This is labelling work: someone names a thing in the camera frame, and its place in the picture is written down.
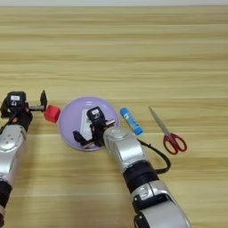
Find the scissor blade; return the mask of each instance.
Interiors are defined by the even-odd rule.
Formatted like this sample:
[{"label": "scissor blade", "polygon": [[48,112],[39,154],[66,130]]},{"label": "scissor blade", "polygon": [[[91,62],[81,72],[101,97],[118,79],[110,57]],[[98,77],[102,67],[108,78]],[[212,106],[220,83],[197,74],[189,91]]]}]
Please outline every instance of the scissor blade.
[{"label": "scissor blade", "polygon": [[149,109],[151,111],[152,116],[154,117],[154,119],[158,123],[160,129],[164,132],[164,134],[166,134],[166,135],[170,134],[167,127],[163,124],[163,122],[161,121],[159,116],[156,114],[156,112],[151,107],[149,107]]}]

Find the red scissor handle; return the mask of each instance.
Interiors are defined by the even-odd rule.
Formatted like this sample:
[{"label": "red scissor handle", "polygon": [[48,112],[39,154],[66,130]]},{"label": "red scissor handle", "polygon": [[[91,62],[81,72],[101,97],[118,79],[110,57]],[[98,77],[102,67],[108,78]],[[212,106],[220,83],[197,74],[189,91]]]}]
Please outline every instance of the red scissor handle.
[{"label": "red scissor handle", "polygon": [[[167,147],[168,143],[173,147],[173,149],[174,149],[173,151],[171,151]],[[178,151],[181,151],[181,152],[187,151],[187,144],[184,141],[184,139],[173,133],[171,133],[170,135],[164,136],[163,144],[164,144],[166,150],[173,155],[177,154]]]}]

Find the red cap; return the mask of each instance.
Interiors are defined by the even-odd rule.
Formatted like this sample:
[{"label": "red cap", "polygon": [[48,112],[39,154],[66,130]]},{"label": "red cap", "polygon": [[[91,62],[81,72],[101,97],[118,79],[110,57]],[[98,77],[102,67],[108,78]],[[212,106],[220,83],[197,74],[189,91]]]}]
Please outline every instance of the red cap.
[{"label": "red cap", "polygon": [[61,114],[60,108],[53,106],[53,105],[48,105],[48,107],[46,108],[46,111],[44,113],[44,116],[47,121],[56,123],[60,114]]}]

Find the blue glue stick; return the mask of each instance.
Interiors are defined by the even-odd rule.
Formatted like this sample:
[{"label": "blue glue stick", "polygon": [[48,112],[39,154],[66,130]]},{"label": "blue glue stick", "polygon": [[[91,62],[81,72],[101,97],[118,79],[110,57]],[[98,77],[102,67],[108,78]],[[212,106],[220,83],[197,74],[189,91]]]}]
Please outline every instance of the blue glue stick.
[{"label": "blue glue stick", "polygon": [[127,108],[122,108],[120,110],[121,116],[125,119],[125,121],[128,123],[128,125],[131,126],[134,133],[136,135],[139,135],[143,132],[143,129],[139,126],[139,124],[136,122],[135,118],[132,116],[131,112]]}]

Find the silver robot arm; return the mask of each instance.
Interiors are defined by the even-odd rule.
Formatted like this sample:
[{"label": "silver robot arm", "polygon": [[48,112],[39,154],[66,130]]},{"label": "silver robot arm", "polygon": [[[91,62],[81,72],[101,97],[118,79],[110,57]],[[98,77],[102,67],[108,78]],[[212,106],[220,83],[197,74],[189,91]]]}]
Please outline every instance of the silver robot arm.
[{"label": "silver robot arm", "polygon": [[0,227],[4,225],[5,207],[25,151],[26,135],[33,119],[31,111],[45,111],[45,91],[41,93],[40,102],[40,105],[29,106],[24,92],[10,92],[0,109],[1,118],[8,118],[0,129]]},{"label": "silver robot arm", "polygon": [[25,151],[25,140],[26,131],[19,125],[6,126],[0,135],[0,227],[4,225],[5,207]]},{"label": "silver robot arm", "polygon": [[129,131],[110,127],[103,136],[131,192],[138,228],[191,228],[174,197],[161,182],[141,144]]}]

